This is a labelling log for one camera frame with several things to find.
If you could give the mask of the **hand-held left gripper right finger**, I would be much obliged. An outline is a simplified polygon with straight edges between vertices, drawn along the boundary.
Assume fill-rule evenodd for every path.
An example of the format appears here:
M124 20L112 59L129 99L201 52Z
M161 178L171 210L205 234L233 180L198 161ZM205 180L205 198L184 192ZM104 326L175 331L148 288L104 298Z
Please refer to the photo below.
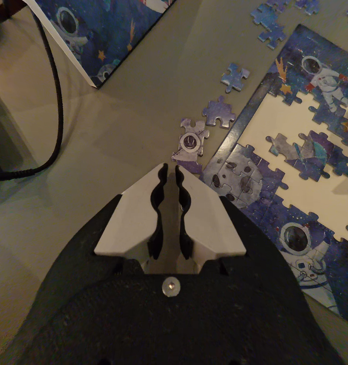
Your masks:
M176 166L179 189L180 249L185 259L243 256L246 248L219 195L182 166Z

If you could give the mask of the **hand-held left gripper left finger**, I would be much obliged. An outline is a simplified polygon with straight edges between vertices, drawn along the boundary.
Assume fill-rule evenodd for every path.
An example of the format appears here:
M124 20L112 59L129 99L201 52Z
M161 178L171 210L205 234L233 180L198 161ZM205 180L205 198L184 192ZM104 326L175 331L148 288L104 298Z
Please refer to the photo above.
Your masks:
M122 194L94 253L125 259L158 259L163 246L162 216L168 164L161 163Z

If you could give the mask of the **pale porthole joined puzzle pieces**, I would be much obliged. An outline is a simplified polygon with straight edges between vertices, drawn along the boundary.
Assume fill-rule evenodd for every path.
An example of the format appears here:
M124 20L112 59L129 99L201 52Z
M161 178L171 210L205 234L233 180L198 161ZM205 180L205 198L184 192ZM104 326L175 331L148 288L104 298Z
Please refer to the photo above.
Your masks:
M200 175L202 165L197 159L203 156L203 143L204 139L209 138L209 130L205 128L204 121L196 121L195 126L191 126L188 118L181 119L180 126L185 129L185 133L179 138L177 152L172 153L172 161L190 173Z

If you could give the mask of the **joined satellite puzzle piece cluster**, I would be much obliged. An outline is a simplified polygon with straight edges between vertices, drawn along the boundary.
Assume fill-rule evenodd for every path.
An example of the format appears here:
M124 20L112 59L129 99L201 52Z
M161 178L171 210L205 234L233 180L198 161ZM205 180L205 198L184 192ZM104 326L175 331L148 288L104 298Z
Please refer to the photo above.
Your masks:
M329 141L328 135L311 130L307 135L299 133L299 138L302 145L289 144L287 137L281 133L275 138L267 136L266 141L271 143L269 152L274 156L281 154L284 162L298 170L303 180L318 182L321 177L330 178L325 171L326 165L332 167L336 176L348 177L348 156L342 148Z

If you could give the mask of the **space jigsaw puzzle tray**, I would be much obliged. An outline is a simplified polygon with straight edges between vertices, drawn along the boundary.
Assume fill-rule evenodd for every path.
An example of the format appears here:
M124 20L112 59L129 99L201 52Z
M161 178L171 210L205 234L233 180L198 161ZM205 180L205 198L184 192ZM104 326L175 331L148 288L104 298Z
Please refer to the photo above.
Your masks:
M303 180L267 136L325 133L348 156L348 52L298 25L202 180L273 242L301 290L348 321L348 177Z

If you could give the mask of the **purple starry puzzle piece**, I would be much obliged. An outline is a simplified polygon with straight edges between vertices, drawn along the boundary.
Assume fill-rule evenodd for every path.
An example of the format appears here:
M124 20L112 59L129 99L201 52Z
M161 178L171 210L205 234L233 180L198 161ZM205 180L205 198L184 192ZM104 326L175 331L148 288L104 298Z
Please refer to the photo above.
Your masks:
M219 96L217 101L209 101L208 106L202 111L206 117L207 126L216 126L220 122L220 128L229 130L231 122L235 122L236 115L232 112L231 104L224 103L224 96Z

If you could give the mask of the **blue and white puzzle piece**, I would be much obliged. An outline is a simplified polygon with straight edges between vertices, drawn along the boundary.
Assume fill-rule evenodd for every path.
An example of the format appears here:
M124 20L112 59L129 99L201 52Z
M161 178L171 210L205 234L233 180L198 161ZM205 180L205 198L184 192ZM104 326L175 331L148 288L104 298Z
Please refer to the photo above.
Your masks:
M242 80L247 79L249 75L249 70L245 68L239 70L239 66L231 62L221 78L221 83L226 85L225 93L229 94L232 89L240 92L244 86Z

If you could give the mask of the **illustrated puzzle box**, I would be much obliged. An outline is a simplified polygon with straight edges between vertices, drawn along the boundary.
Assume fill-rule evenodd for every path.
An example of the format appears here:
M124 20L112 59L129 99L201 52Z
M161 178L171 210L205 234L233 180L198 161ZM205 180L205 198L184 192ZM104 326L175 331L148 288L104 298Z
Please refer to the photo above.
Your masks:
M175 1L25 0L88 84L99 88Z

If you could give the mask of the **joined blue puzzle pieces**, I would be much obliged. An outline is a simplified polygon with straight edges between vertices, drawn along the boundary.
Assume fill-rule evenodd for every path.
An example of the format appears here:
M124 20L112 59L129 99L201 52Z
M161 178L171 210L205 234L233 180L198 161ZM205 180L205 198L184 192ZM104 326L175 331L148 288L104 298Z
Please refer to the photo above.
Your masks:
M277 20L278 15L285 10L288 4L289 1L267 0L250 13L253 23L264 28L258 39L263 43L268 41L267 47L271 50L276 49L279 42L286 39L285 27L280 25Z

